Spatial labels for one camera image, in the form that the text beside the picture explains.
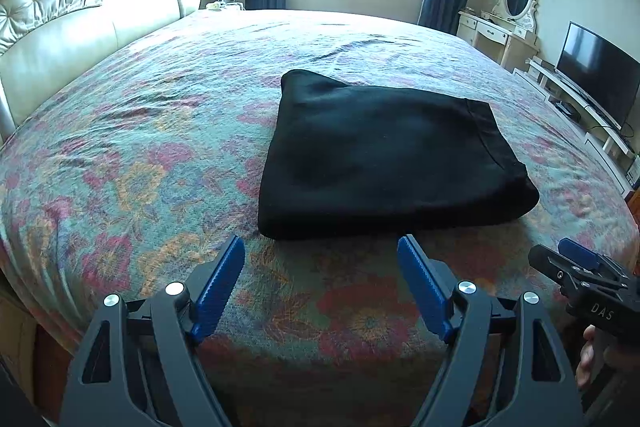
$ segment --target tv stand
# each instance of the tv stand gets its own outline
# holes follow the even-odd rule
[[[556,106],[556,109],[569,120],[575,123],[580,121],[580,113],[571,103],[565,102],[564,100],[558,100],[557,102],[553,102],[553,104]]]
[[[513,74],[535,87],[540,97],[569,124],[584,145],[585,150],[597,160],[616,184],[623,198],[633,193],[626,179],[626,171],[635,157],[634,151],[620,136],[618,129],[606,120],[590,102],[567,84],[558,74],[542,67],[534,60],[528,60],[529,72],[514,70]],[[570,103],[580,113],[580,121],[571,120],[553,102],[562,100]]]

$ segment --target metal screw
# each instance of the metal screw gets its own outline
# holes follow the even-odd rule
[[[540,301],[540,297],[538,297],[535,293],[533,292],[526,292],[524,294],[524,299],[529,303],[529,304],[538,304],[538,302]]]
[[[111,295],[107,295],[104,298],[104,305],[108,306],[109,308],[111,308],[112,306],[115,306],[119,302],[120,302],[120,297],[118,297],[115,293],[112,293]]]
[[[180,295],[184,290],[184,284],[181,282],[172,282],[168,284],[164,291],[166,291],[169,295]]]
[[[463,281],[458,285],[458,289],[462,292],[462,293],[466,293],[466,294],[471,294],[471,293],[476,293],[476,285],[473,284],[472,282],[469,281]]]

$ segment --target white tv stand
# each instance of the white tv stand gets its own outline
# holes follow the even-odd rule
[[[609,121],[601,117],[593,106],[559,75],[543,68],[533,60],[529,62],[529,68],[529,73],[516,69],[513,74],[535,87],[545,102],[569,123],[574,133],[582,140],[585,150],[602,165],[615,182],[620,195],[623,198],[631,195],[633,188],[625,174],[631,163],[630,158],[634,158],[636,154],[626,144],[620,133],[611,128]],[[580,123],[569,120],[560,112],[550,101],[553,99],[571,103],[580,113]]]

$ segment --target blue gripper pad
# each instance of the blue gripper pad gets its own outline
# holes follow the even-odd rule
[[[218,327],[226,302],[244,266],[242,239],[236,237],[219,255],[223,256],[222,260],[195,302],[195,321],[191,328],[191,337],[197,344],[212,335]]]
[[[450,290],[440,283],[422,248],[407,236],[398,241],[398,264],[427,329],[448,343],[455,333],[450,322],[453,312]]]
[[[565,237],[558,243],[558,253],[573,261],[577,266],[589,271],[600,268],[600,256],[588,248],[578,245],[575,241]]]

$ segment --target cable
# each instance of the cable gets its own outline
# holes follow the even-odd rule
[[[222,1],[215,1],[215,2],[210,2],[207,4],[207,10],[212,10],[212,11],[222,11],[224,9],[227,9],[230,6],[238,6],[238,9],[241,11],[244,11],[244,4],[241,2],[222,2]]]
[[[220,11],[227,6],[239,6],[241,10],[244,10],[244,4],[241,2],[236,2],[236,0],[232,0],[231,2],[224,2],[223,0],[217,0],[215,3],[209,3],[209,4],[211,4],[212,6],[215,5],[215,7],[211,8],[211,9],[214,9],[215,11]]]
[[[629,129],[631,129],[631,134],[630,135],[622,134],[622,129],[624,128],[625,125],[628,125]],[[614,131],[618,131],[618,129],[616,129],[615,127],[612,127],[610,125],[594,125],[593,127],[589,127],[587,129],[587,131],[590,131],[592,129],[598,129],[598,128],[600,128],[600,129],[612,129]],[[620,136],[622,136],[623,138],[633,138],[636,135],[636,131],[634,131],[634,128],[631,127],[631,125],[628,122],[625,122],[625,123],[622,124],[622,127],[620,128],[619,133],[620,133]]]

